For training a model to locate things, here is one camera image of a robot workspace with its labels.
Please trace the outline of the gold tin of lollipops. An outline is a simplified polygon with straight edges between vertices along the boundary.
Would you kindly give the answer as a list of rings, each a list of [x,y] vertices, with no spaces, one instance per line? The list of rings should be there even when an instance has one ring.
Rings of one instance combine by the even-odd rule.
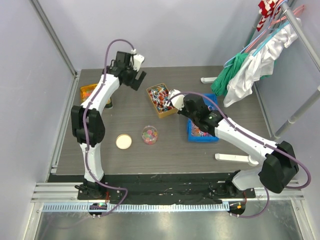
[[[146,89],[150,101],[160,119],[168,117],[178,112],[172,105],[167,105],[169,99],[169,90],[164,83],[160,83]]]

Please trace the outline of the gold tin of star candies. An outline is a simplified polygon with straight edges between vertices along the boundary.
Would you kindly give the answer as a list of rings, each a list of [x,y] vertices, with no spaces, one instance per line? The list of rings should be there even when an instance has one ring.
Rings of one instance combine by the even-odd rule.
[[[83,103],[84,101],[87,100],[87,98],[92,94],[92,92],[94,91],[94,89],[97,87],[97,83],[94,84],[89,84],[89,85],[84,85],[82,87],[80,87],[80,101],[81,103]],[[111,109],[113,107],[113,103],[112,103],[112,99],[109,98],[105,108],[106,109]]]

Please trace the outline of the clear plastic jar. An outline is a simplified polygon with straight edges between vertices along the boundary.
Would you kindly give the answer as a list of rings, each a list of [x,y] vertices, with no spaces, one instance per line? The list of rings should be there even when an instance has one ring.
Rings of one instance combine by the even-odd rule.
[[[142,130],[142,140],[145,144],[147,145],[153,145],[157,142],[158,140],[158,131],[154,126],[147,125],[143,128]]]

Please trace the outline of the beige jar lid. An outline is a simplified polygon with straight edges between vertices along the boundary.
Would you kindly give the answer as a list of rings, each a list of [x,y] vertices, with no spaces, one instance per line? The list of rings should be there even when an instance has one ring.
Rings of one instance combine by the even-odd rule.
[[[115,145],[121,150],[126,150],[132,145],[132,138],[128,134],[120,134],[115,140]]]

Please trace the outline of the silver metal scoop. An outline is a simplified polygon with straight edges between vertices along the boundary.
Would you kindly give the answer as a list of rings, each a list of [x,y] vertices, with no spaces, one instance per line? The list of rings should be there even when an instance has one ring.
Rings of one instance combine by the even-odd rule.
[[[177,90],[177,89],[172,89],[172,90],[170,90],[169,93],[168,93],[168,99],[173,98],[175,95],[177,95],[177,94],[179,94],[179,93],[180,93],[180,91]]]

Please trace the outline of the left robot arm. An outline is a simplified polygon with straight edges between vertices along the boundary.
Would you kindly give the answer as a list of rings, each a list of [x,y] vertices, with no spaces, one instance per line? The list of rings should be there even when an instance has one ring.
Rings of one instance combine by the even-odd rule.
[[[83,183],[75,186],[80,200],[100,200],[107,193],[101,163],[101,142],[106,132],[102,113],[108,100],[121,85],[135,91],[139,89],[146,76],[144,71],[140,71],[144,61],[144,56],[135,50],[118,51],[115,59],[103,69],[89,97],[81,105],[71,108],[72,135],[80,145],[85,166]]]

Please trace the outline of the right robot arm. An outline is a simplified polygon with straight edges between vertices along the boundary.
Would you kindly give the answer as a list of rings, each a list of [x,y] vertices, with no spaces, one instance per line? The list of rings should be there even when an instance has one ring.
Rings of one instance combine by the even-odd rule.
[[[237,171],[226,184],[226,193],[236,198],[244,190],[256,187],[281,193],[299,171],[292,159],[293,147],[287,142],[278,144],[250,132],[227,117],[214,102],[210,103],[214,106],[210,109],[205,99],[204,95],[189,93],[178,96],[172,104],[202,132],[236,146],[258,163],[255,168]]]

